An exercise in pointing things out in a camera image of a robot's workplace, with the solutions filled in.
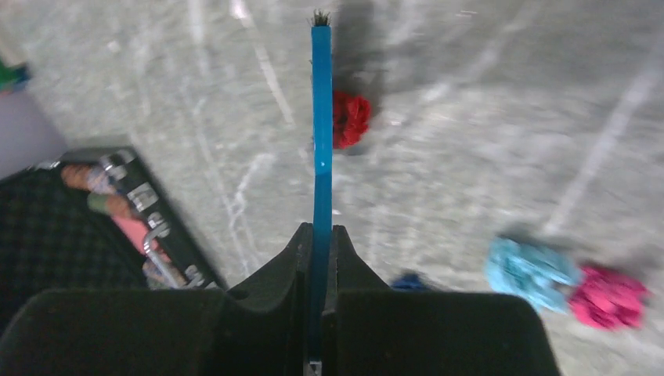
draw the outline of red pompom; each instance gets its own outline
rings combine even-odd
[[[586,266],[586,279],[569,299],[572,312],[582,323],[609,331],[639,327],[648,289],[616,271]]]
[[[361,96],[345,92],[333,92],[334,98],[334,149],[345,149],[357,144],[369,130],[371,105]]]

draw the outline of magenta cloth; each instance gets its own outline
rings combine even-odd
[[[569,299],[580,322],[609,331],[639,327],[648,289],[638,280],[597,266],[582,268],[586,279]]]

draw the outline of black plaid fabric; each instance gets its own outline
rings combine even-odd
[[[146,284],[57,179],[36,171],[0,183],[0,333],[47,288]]]

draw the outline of light blue cloth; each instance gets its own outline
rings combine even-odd
[[[491,243],[485,273],[494,291],[520,296],[537,311],[544,307],[561,313],[568,312],[568,304],[556,284],[576,286],[583,275],[553,249],[505,238]]]

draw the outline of red cloth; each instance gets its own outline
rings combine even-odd
[[[361,96],[345,92],[333,92],[334,101],[334,149],[345,149],[357,144],[369,130],[371,105]]]
[[[609,331],[639,327],[648,289],[638,280],[616,271],[585,266],[586,279],[569,300],[580,322]]]
[[[134,244],[136,251],[140,252],[141,255],[145,255],[145,250],[143,249],[143,238],[147,235],[147,227],[140,221],[135,219],[127,219],[118,216],[111,217],[115,224],[120,227],[120,230],[124,235]],[[164,261],[170,262],[171,259],[159,248],[159,244],[156,240],[152,240],[152,249],[156,250]]]

